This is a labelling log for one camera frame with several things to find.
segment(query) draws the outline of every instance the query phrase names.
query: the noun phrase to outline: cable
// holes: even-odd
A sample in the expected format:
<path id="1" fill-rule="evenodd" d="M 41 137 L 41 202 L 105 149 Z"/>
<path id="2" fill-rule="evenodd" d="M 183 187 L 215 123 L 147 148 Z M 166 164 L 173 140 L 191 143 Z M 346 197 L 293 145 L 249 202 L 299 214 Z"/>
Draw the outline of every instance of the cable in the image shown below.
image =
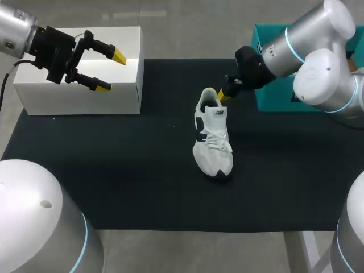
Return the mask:
<path id="1" fill-rule="evenodd" d="M 333 122 L 347 128 L 347 129 L 350 129 L 350 130 L 355 130 L 355 131 L 364 131 L 364 127 L 355 127 L 355 126 L 352 126 L 352 125 L 348 125 L 346 123 L 343 123 L 341 121 L 338 121 L 337 119 L 333 118 L 330 114 L 327 113 L 327 116 L 329 119 L 331 119 Z"/>
<path id="2" fill-rule="evenodd" d="M 10 71 L 8 73 L 5 74 L 4 80 L 2 81 L 2 86 L 1 86 L 1 91 L 0 91 L 0 111 L 1 111 L 1 107 L 2 107 L 2 101 L 4 99 L 4 92 L 5 92 L 5 85 L 6 85 L 6 81 L 7 78 L 9 78 L 9 75 L 12 73 L 12 71 L 14 71 L 14 69 L 19 65 L 19 64 L 25 64 L 25 63 L 29 63 L 34 65 L 34 61 L 31 60 L 21 60 L 21 61 L 17 61 L 13 67 L 10 69 Z"/>
<path id="3" fill-rule="evenodd" d="M 78 34 L 75 38 L 80 37 L 81 35 L 85 35 L 85 33 Z"/>

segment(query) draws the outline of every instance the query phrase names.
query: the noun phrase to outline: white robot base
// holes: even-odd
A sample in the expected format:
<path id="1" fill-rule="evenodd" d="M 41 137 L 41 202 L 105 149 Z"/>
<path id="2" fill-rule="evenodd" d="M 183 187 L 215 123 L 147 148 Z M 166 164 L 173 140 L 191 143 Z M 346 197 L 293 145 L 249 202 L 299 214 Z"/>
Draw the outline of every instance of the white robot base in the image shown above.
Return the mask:
<path id="1" fill-rule="evenodd" d="M 101 273 L 104 249 L 96 231 L 45 168 L 0 162 L 2 273 Z"/>

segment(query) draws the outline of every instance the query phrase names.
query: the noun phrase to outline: gray floor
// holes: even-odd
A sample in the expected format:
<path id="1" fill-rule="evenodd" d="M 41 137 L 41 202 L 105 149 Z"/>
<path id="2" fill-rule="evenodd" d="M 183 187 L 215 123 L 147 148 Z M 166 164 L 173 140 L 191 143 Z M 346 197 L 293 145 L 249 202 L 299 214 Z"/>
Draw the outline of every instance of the gray floor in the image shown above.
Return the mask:
<path id="1" fill-rule="evenodd" d="M 319 0 L 4 0 L 52 27 L 142 26 L 146 58 L 232 58 L 255 23 L 291 23 Z M 364 2 L 344 1 L 357 24 Z M 1 55 L 0 75 L 14 59 Z M 11 80 L 0 112 L 0 156 L 22 103 Z M 281 233 L 100 231 L 106 273 L 289 272 Z M 333 233 L 316 233 L 323 252 Z"/>

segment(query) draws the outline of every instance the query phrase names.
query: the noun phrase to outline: white sneaker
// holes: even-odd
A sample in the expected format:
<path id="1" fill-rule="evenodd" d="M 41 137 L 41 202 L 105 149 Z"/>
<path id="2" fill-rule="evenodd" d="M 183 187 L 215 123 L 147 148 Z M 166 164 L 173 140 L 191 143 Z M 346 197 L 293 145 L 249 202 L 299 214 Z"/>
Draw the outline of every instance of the white sneaker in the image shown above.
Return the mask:
<path id="1" fill-rule="evenodd" d="M 200 169 L 211 177 L 225 178 L 233 169 L 233 149 L 226 128 L 227 107 L 222 107 L 213 88 L 202 91 L 196 106 L 197 140 L 193 156 Z"/>

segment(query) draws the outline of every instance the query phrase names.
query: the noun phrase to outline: black mat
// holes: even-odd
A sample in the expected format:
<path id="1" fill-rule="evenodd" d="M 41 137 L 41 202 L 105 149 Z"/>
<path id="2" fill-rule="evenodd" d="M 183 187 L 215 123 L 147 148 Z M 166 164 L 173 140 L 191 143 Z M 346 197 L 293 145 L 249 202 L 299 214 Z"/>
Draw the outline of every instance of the black mat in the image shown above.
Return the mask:
<path id="1" fill-rule="evenodd" d="M 228 103 L 234 177 L 212 183 L 196 166 L 193 113 L 234 60 L 147 60 L 141 115 L 20 116 L 3 159 L 48 168 L 98 229 L 334 230 L 364 170 L 364 133 L 323 114 Z"/>

